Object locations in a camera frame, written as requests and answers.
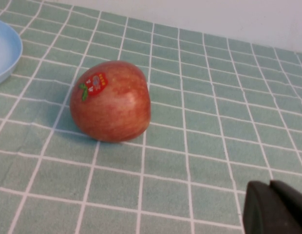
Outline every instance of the checkered tablecloth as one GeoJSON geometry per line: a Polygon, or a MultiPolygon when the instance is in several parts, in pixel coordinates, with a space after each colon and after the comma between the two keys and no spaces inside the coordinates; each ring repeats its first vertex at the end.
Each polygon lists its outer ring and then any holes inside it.
{"type": "Polygon", "coordinates": [[[24,46],[0,85],[0,234],[241,234],[250,180],[302,192],[302,54],[59,3],[0,0],[0,20],[24,46]],[[116,59],[152,116],[108,144],[68,104],[116,59]]]}

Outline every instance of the light blue dish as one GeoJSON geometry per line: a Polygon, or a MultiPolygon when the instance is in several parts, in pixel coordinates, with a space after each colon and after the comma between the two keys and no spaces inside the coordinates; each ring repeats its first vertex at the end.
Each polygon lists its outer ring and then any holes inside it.
{"type": "Polygon", "coordinates": [[[22,51],[22,41],[18,33],[0,21],[0,83],[12,74],[22,51]]]}

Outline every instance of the red apple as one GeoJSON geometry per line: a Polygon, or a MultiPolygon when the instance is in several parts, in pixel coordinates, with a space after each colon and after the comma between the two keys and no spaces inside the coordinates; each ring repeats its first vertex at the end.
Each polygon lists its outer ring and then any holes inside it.
{"type": "Polygon", "coordinates": [[[78,128],[92,138],[105,142],[136,138],[151,118],[146,78],[125,61],[94,66],[74,85],[70,111],[78,128]]]}

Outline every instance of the fruit label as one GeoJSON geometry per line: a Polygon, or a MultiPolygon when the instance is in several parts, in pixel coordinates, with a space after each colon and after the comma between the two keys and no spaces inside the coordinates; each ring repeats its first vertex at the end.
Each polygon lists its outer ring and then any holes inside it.
{"type": "Polygon", "coordinates": [[[80,84],[80,89],[83,90],[82,101],[85,101],[88,96],[95,96],[102,92],[108,85],[108,80],[104,73],[96,73],[93,77],[88,78],[84,83],[80,84]]]}

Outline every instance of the white grid line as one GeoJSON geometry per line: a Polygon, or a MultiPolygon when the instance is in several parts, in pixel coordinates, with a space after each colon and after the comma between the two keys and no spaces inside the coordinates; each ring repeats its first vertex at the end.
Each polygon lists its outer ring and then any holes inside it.
{"type": "Polygon", "coordinates": [[[192,202],[192,187],[191,187],[191,173],[189,166],[189,155],[188,155],[188,140],[187,140],[187,127],[186,127],[186,114],[185,114],[185,100],[183,92],[183,78],[181,71],[181,55],[180,55],[180,29],[178,29],[178,57],[179,57],[179,75],[180,75],[180,87],[181,87],[181,103],[182,103],[182,120],[183,120],[183,130],[184,130],[184,147],[185,147],[185,160],[186,160],[186,169],[188,177],[188,200],[189,200],[189,214],[191,219],[191,234],[195,234],[194,227],[194,215],[193,215],[193,202],[192,202]]]}
{"type": "MultiPolygon", "coordinates": [[[[230,54],[231,60],[233,61],[232,54],[231,54],[231,51],[230,51],[230,50],[229,50],[229,54],[230,54]]],[[[263,144],[262,144],[262,140],[261,140],[261,138],[260,138],[260,136],[259,136],[259,133],[258,133],[256,124],[255,124],[255,122],[254,122],[253,115],[252,115],[252,113],[251,113],[251,111],[250,111],[250,108],[249,108],[249,105],[248,105],[248,101],[247,101],[246,96],[245,96],[245,91],[243,90],[243,87],[242,87],[240,78],[239,78],[239,76],[238,76],[238,72],[237,72],[237,70],[236,70],[236,67],[235,67],[234,62],[233,62],[232,64],[233,64],[234,71],[235,71],[235,73],[236,73],[236,75],[237,75],[237,78],[238,78],[238,82],[239,82],[240,88],[241,88],[241,90],[242,90],[242,92],[243,92],[243,98],[244,98],[244,101],[245,101],[245,103],[246,103],[248,115],[249,115],[249,117],[250,117],[250,119],[251,119],[251,122],[252,122],[252,125],[253,125],[253,128],[254,128],[254,131],[255,131],[257,140],[258,140],[258,142],[259,142],[260,149],[261,149],[262,154],[263,154],[263,156],[264,156],[264,161],[265,161],[265,163],[266,163],[266,165],[267,165],[267,168],[268,168],[268,171],[269,171],[270,178],[273,179],[273,174],[272,174],[272,171],[271,171],[271,169],[270,169],[270,165],[269,165],[269,162],[268,162],[268,160],[267,160],[266,153],[265,153],[265,151],[264,151],[264,147],[263,147],[263,144]]]]}
{"type": "MultiPolygon", "coordinates": [[[[256,63],[257,63],[257,65],[258,65],[258,67],[259,67],[259,70],[260,70],[261,74],[263,75],[262,69],[261,69],[261,67],[259,66],[259,63],[258,63],[258,61],[257,61],[256,56],[255,56],[255,60],[256,60],[256,63]]],[[[267,86],[269,92],[270,92],[271,95],[273,96],[273,94],[272,94],[272,92],[271,92],[271,89],[270,89],[270,87],[269,87],[269,85],[268,85],[268,83],[267,83],[267,81],[266,81],[265,78],[264,78],[264,81],[265,81],[265,83],[266,83],[266,86],[267,86]]],[[[288,136],[289,136],[289,138],[290,138],[290,141],[291,141],[291,143],[292,143],[292,145],[293,145],[293,147],[294,147],[294,149],[295,149],[295,152],[296,152],[296,154],[297,154],[298,160],[300,161],[300,163],[301,163],[301,165],[302,165],[302,158],[301,158],[301,156],[300,156],[300,154],[299,154],[299,152],[298,152],[298,150],[297,150],[296,144],[295,144],[295,142],[294,142],[294,140],[293,140],[293,138],[292,138],[292,135],[291,135],[291,133],[290,133],[288,127],[287,127],[287,124],[286,124],[286,122],[285,122],[285,120],[284,120],[284,118],[283,118],[283,116],[282,116],[282,114],[281,114],[281,111],[280,111],[280,109],[279,109],[279,106],[278,106],[277,101],[276,101],[276,99],[275,99],[274,96],[273,96],[273,101],[274,101],[274,103],[275,103],[275,105],[276,105],[276,107],[277,107],[277,110],[278,110],[278,112],[279,112],[279,115],[280,115],[280,118],[281,118],[281,120],[282,120],[282,122],[283,122],[283,125],[284,125],[284,127],[286,128],[286,131],[287,131],[287,134],[288,134],[288,136]]]]}
{"type": "MultiPolygon", "coordinates": [[[[44,56],[42,57],[42,60],[41,60],[40,63],[38,64],[38,66],[37,66],[35,72],[33,73],[32,77],[34,77],[34,76],[36,75],[36,73],[38,72],[38,70],[39,70],[39,68],[40,68],[40,66],[41,66],[41,64],[42,64],[42,62],[43,62],[43,59],[47,56],[47,54],[49,53],[49,51],[51,50],[51,48],[52,48],[53,45],[55,44],[57,38],[59,37],[61,31],[63,30],[63,28],[65,27],[66,23],[68,22],[69,17],[70,17],[71,12],[72,12],[72,9],[73,9],[73,6],[71,7],[71,10],[70,10],[70,12],[69,12],[69,14],[68,14],[68,16],[67,16],[67,19],[66,19],[65,23],[63,24],[63,26],[62,26],[61,29],[59,30],[57,36],[54,38],[52,44],[48,47],[47,51],[45,52],[44,56]]],[[[40,164],[41,164],[41,161],[42,161],[41,156],[43,156],[43,154],[44,154],[44,148],[46,147],[45,145],[46,145],[46,143],[48,142],[48,139],[46,140],[46,142],[45,142],[45,144],[44,144],[44,147],[43,147],[43,150],[42,150],[42,152],[41,152],[40,158],[38,159],[38,162],[37,162],[37,164],[36,164],[36,167],[35,167],[35,169],[34,169],[32,175],[31,175],[31,179],[30,179],[30,181],[29,181],[29,183],[28,183],[28,185],[27,185],[27,188],[26,188],[26,190],[25,190],[25,194],[23,195],[22,200],[21,200],[21,202],[20,202],[20,204],[19,204],[19,206],[18,206],[18,209],[17,209],[17,211],[16,211],[16,213],[15,213],[15,216],[14,216],[14,219],[13,219],[13,221],[12,221],[12,223],[11,223],[10,228],[9,228],[8,234],[12,234],[12,233],[13,233],[14,228],[15,228],[15,226],[16,226],[16,224],[17,224],[17,221],[18,221],[19,216],[20,216],[20,214],[21,214],[22,208],[23,208],[24,203],[25,203],[25,201],[26,201],[26,199],[27,199],[27,194],[29,194],[29,192],[30,192],[30,190],[31,190],[31,187],[32,187],[32,184],[33,184],[33,182],[34,182],[34,179],[35,179],[35,177],[36,177],[36,175],[37,175],[37,173],[38,173],[38,169],[39,169],[40,164]]]]}
{"type": "MultiPolygon", "coordinates": [[[[206,53],[204,37],[203,37],[202,42],[203,42],[204,52],[206,53]]],[[[219,115],[218,104],[217,104],[217,100],[216,100],[216,93],[215,93],[213,81],[212,81],[211,74],[210,74],[209,64],[208,64],[208,76],[209,76],[210,83],[212,85],[214,104],[215,104],[215,107],[216,107],[218,124],[219,124],[219,128],[220,128],[222,142],[223,142],[223,148],[224,148],[224,151],[225,151],[226,163],[227,163],[227,166],[228,166],[229,175],[230,175],[230,179],[232,181],[232,187],[233,187],[233,190],[234,190],[234,198],[235,198],[235,203],[236,203],[236,208],[237,208],[237,215],[239,217],[241,227],[243,227],[242,211],[241,211],[241,206],[240,206],[239,197],[238,197],[238,193],[237,193],[237,186],[236,186],[236,182],[235,182],[234,177],[233,177],[233,172],[232,172],[230,159],[229,159],[229,155],[228,155],[228,151],[227,151],[227,144],[226,144],[226,140],[225,140],[225,134],[224,134],[224,131],[223,131],[222,122],[221,122],[221,118],[220,118],[220,115],[219,115]]]]}

